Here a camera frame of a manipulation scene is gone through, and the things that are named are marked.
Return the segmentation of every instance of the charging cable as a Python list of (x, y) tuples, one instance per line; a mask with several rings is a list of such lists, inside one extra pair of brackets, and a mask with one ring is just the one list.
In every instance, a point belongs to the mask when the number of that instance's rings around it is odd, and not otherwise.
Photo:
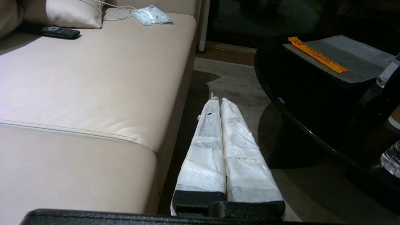
[(132, 11), (135, 11), (135, 12), (139, 12), (137, 8), (132, 7), (132, 6), (115, 6), (113, 4), (110, 4), (110, 3), (107, 3), (107, 2), (102, 2), (102, 1), (99, 1), (99, 0), (92, 0), (92, 1), (99, 2), (101, 4), (105, 4), (105, 5), (109, 5), (109, 6), (113, 6), (113, 7), (115, 7), (115, 12), (116, 13), (124, 16), (122, 18), (117, 18), (117, 19), (106, 19), (106, 18), (103, 18), (104, 20), (107, 20), (107, 21), (117, 21), (117, 20), (124, 20), (124, 19), (128, 18), (128, 16), (126, 14), (119, 12), (121, 10), (129, 10), (129, 11), (132, 10)]

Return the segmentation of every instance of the black table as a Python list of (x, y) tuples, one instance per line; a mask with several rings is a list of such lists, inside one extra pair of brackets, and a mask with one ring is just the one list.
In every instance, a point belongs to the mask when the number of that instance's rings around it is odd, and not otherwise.
[(362, 152), (354, 141), (359, 134), (349, 131), (355, 104), (375, 81), (348, 84), (334, 78), (284, 48), (282, 44), (289, 43), (290, 36), (298, 36), (303, 42), (326, 37), (287, 35), (267, 40), (257, 50), (254, 60), (257, 78), (282, 113), (280, 128), (266, 157), (268, 166), (281, 169), (312, 166), (328, 150), (346, 162), (347, 176), (355, 185), (388, 209), (400, 213), (398, 180), (387, 174), (382, 178), (371, 168), (360, 165), (356, 159)]

